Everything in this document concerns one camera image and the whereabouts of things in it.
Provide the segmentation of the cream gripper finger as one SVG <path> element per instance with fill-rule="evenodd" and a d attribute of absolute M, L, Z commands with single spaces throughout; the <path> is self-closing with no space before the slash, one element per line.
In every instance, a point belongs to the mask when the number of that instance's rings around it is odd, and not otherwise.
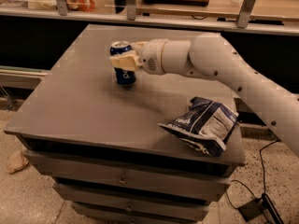
<path fill-rule="evenodd" d="M 119 68 L 125 71 L 136 71 L 141 62 L 136 54 L 118 54 L 109 58 L 114 68 Z"/>
<path fill-rule="evenodd" d="M 147 41 L 138 41 L 131 44 L 132 49 L 136 51 L 140 51 L 145 45 L 147 44 Z"/>

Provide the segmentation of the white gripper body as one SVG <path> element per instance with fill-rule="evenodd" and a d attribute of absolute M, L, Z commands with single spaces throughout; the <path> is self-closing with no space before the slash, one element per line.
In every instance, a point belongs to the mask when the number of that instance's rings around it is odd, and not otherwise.
<path fill-rule="evenodd" d="M 162 66 L 163 49 L 167 39 L 153 39 L 142 46 L 138 55 L 142 68 L 151 75 L 164 75 Z"/>

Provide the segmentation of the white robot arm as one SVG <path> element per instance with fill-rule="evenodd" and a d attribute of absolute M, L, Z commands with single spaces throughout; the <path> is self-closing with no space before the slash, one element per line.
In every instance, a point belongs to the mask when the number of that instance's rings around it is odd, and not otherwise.
<path fill-rule="evenodd" d="M 115 68 L 219 81 L 299 156 L 298 97 L 250 67 L 221 35 L 202 33 L 192 40 L 160 38 L 112 45 L 118 50 L 109 57 Z"/>

